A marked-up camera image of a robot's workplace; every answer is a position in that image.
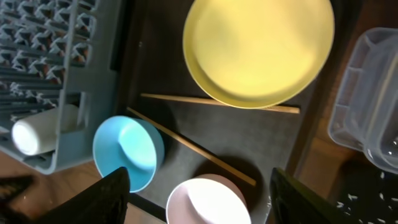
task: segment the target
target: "bowl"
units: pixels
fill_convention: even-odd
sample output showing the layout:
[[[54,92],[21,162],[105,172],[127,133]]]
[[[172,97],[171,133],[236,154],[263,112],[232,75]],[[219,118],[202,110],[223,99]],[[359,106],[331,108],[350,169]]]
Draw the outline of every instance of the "bowl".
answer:
[[[147,187],[154,178],[164,160],[164,144],[158,130],[147,121],[114,116],[97,129],[93,155],[102,177],[126,167],[133,193]]]
[[[183,53],[192,78],[212,98],[265,108],[316,78],[334,31],[329,0],[201,0],[185,21]]]
[[[243,194],[230,180],[205,174],[176,186],[166,205],[169,224],[250,224]]]

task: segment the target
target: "white cup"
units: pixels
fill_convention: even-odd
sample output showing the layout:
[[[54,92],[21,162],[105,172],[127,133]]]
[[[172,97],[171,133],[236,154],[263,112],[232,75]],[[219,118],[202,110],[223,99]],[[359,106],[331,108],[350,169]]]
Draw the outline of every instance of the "white cup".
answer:
[[[58,113],[59,108],[54,108],[17,121],[11,133],[18,150],[28,156],[55,150]],[[78,108],[75,105],[65,105],[63,114],[67,119],[63,123],[63,131],[76,128]]]

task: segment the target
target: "blue bowl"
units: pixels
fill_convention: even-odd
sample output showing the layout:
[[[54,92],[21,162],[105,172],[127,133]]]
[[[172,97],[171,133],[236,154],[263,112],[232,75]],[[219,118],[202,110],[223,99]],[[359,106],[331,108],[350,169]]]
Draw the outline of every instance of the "blue bowl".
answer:
[[[97,129],[93,155],[102,177],[126,167],[133,193],[147,187],[154,178],[164,160],[164,144],[158,130],[147,121],[114,116]]]

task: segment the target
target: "wooden surface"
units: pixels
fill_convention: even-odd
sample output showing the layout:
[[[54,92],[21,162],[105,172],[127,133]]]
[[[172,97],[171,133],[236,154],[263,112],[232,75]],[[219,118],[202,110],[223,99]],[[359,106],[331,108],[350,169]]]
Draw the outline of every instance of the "wooden surface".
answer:
[[[328,198],[342,164],[354,157],[362,157],[366,160],[362,152],[334,143],[329,138],[327,128],[345,66],[351,56],[356,40],[362,33],[373,27],[398,27],[398,1],[366,1],[351,37],[349,47],[346,49],[344,62],[341,64],[315,137],[299,174],[299,180],[323,198]]]
[[[32,219],[66,202],[101,178],[94,162],[56,174],[42,175],[0,152],[0,177],[22,174],[32,174],[36,177],[36,181],[33,186],[11,203],[11,207]],[[125,224],[143,223],[163,222],[129,204]]]
[[[397,0],[368,0],[364,5],[349,47],[346,49],[345,62],[341,65],[299,175],[300,181],[324,198],[328,197],[340,166],[354,156],[362,156],[360,152],[338,146],[327,134],[331,109],[345,64],[351,55],[356,39],[364,31],[377,26],[398,27],[397,15]],[[100,178],[92,162],[50,176],[44,176],[0,152],[0,176],[20,174],[34,174],[37,177],[37,183],[18,198],[12,204],[12,207],[32,218],[67,201]],[[133,206],[129,206],[127,216],[126,223],[159,223],[158,220]]]

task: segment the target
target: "bowl rim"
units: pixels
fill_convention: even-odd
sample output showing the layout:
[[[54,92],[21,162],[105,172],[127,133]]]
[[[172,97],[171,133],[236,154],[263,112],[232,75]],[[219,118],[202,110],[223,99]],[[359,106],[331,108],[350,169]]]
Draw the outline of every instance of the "bowl rim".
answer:
[[[237,203],[240,204],[241,207],[245,208],[245,212],[246,212],[246,214],[247,214],[248,217],[249,217],[249,221],[250,221],[249,223],[251,223],[251,217],[250,217],[250,213],[249,213],[248,208],[247,208],[246,205],[242,202],[242,200],[239,198],[239,196],[237,196],[237,195],[235,194],[235,192],[233,192],[233,190],[231,190],[229,187],[225,186],[224,184],[222,184],[222,183],[220,183],[220,182],[218,182],[218,181],[211,180],[211,179],[207,179],[207,178],[201,178],[200,176],[195,177],[195,178],[192,178],[192,179],[189,179],[189,180],[186,180],[186,181],[184,181],[184,182],[178,184],[178,185],[173,189],[173,191],[171,192],[171,194],[170,194],[169,197],[167,198],[167,203],[166,203],[166,209],[165,209],[165,211],[166,211],[166,221],[167,221],[167,223],[170,223],[170,220],[169,220],[169,206],[170,206],[170,201],[171,201],[171,198],[172,198],[173,194],[174,194],[178,189],[180,189],[182,186],[187,185],[187,184],[189,184],[190,182],[198,182],[198,181],[213,182],[213,183],[216,183],[216,184],[218,184],[218,185],[223,186],[231,195],[234,195],[234,196],[236,197]]]
[[[119,119],[119,118],[127,118],[127,119],[129,119],[130,121],[132,121],[132,122],[138,124],[140,127],[142,127],[142,128],[144,129],[145,133],[146,133],[150,138],[152,138],[151,135],[149,134],[148,130],[147,130],[140,122],[137,121],[137,120],[138,120],[137,118],[131,118],[131,117],[128,117],[128,116],[123,116],[123,115],[117,115],[117,116],[112,116],[112,117],[110,117],[110,118],[104,120],[104,121],[98,126],[97,130],[95,131],[94,138],[93,138],[93,159],[94,159],[95,166],[96,166],[96,168],[97,168],[99,174],[102,176],[102,178],[105,177],[105,175],[102,173],[100,167],[98,166],[97,160],[96,160],[96,156],[95,156],[95,155],[96,155],[96,148],[97,148],[97,147],[95,147],[95,145],[96,145],[95,142],[96,142],[97,139],[99,138],[99,137],[98,137],[98,130],[100,130],[100,128],[102,128],[103,125],[105,125],[107,122],[110,122],[110,121],[112,121],[113,119]],[[158,169],[157,151],[156,151],[156,148],[155,148],[155,143],[154,143],[153,141],[151,141],[151,144],[152,144],[152,147],[151,147],[151,148],[152,148],[152,150],[155,151],[155,155],[156,155],[156,156],[155,156],[155,166],[154,166],[154,169],[151,171],[150,179],[147,181],[147,183],[146,183],[145,185],[143,185],[141,188],[139,188],[139,189],[137,189],[137,190],[131,190],[131,185],[130,185],[130,189],[129,189],[130,193],[139,192],[139,191],[145,189],[145,188],[152,182],[152,180],[153,180],[153,178],[154,178],[154,176],[155,176],[156,170]]]

